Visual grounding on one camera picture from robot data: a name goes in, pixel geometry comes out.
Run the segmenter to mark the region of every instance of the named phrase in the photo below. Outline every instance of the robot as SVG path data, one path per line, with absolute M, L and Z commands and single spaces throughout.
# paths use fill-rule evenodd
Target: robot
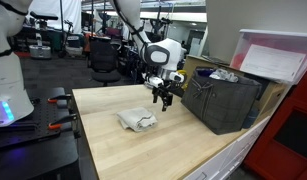
M 33 105 L 24 89 L 19 58 L 6 39 L 22 29 L 31 2 L 0 0 L 0 127 L 8 126 L 33 112 Z
M 8 126 L 34 110 L 24 89 L 19 58 L 12 52 L 6 40 L 6 37 L 21 30 L 31 2 L 32 0 L 0 0 L 0 127 Z M 154 86 L 153 102 L 161 97 L 162 110 L 165 111 L 172 104 L 172 94 L 164 83 L 184 81 L 183 75 L 176 72 L 181 57 L 181 44 L 171 39 L 157 43 L 149 41 L 141 27 L 140 0 L 110 2 L 127 24 L 141 59 L 149 66 L 160 67 L 157 75 L 148 73 L 146 79 Z

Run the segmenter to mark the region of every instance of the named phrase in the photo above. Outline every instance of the red cabinet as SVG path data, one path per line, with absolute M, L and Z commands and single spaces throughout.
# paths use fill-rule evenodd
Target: red cabinet
M 244 163 L 265 179 L 307 180 L 307 73 L 281 104 Z

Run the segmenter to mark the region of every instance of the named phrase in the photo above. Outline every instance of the black storage bin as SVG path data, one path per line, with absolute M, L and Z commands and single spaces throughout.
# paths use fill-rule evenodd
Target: black storage bin
M 261 84 L 241 76 L 234 83 L 198 73 L 209 69 L 195 69 L 181 102 L 215 134 L 240 131 Z

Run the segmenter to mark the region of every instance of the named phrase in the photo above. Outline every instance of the wooden table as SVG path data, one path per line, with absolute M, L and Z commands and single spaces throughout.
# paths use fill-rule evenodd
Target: wooden table
M 215 135 L 174 96 L 162 112 L 143 85 L 75 89 L 94 164 L 102 179 L 179 179 L 206 162 L 246 130 Z M 146 132 L 124 130 L 116 116 L 122 110 L 145 107 L 158 124 Z

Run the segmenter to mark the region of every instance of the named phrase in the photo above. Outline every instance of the office chair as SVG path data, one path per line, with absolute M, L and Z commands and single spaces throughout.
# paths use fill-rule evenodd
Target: office chair
M 117 72 L 117 51 L 110 44 L 110 40 L 93 38 L 90 40 L 90 64 L 94 70 L 91 72 L 93 80 L 102 82 L 103 87 L 107 83 L 117 82 L 121 75 Z

